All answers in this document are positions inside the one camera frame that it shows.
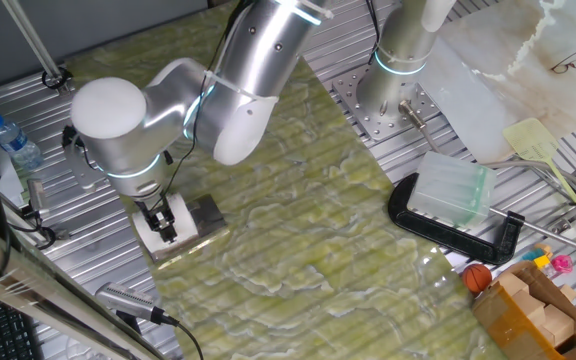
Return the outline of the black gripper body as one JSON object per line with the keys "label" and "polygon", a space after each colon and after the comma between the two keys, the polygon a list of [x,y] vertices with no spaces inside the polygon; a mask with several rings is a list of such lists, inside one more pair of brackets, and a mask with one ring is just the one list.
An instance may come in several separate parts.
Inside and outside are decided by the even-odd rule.
{"label": "black gripper body", "polygon": [[150,228],[166,228],[174,223],[174,215],[165,197],[160,197],[150,207],[143,201],[136,201],[135,204]]}

